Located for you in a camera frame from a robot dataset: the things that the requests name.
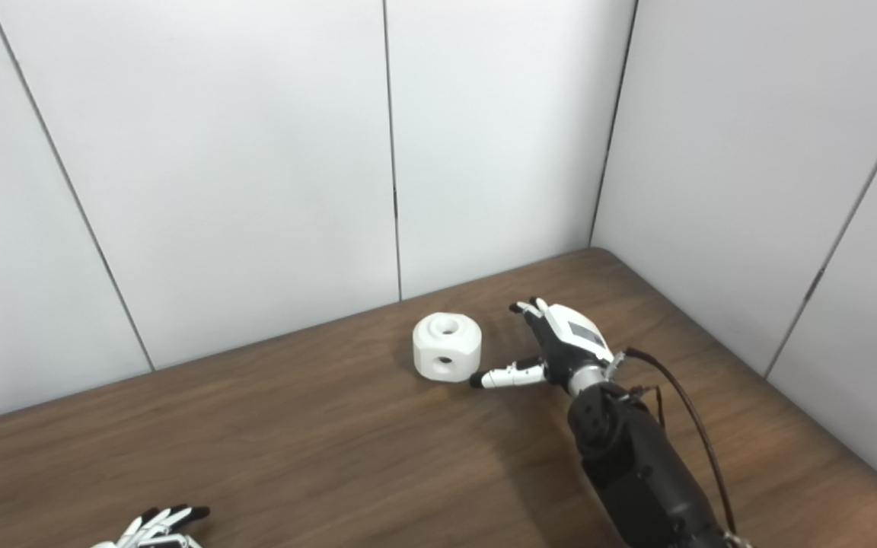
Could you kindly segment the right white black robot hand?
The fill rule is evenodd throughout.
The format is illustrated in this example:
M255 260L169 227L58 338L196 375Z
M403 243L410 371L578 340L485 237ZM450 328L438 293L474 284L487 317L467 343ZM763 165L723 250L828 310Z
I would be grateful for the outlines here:
M509 310L525 319L539 354L504 368L474 372L467 381L480 390L550 383L575 397L588 387L609 383L623 360L606 343L598 326L580 312L542 298L516 301Z

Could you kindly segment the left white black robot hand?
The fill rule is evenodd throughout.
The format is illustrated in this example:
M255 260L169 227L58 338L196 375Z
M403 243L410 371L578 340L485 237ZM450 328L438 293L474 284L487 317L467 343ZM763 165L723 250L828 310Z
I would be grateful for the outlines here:
M93 547L202 547L181 528L209 515L208 506L149 508L132 520L117 539L105 540Z

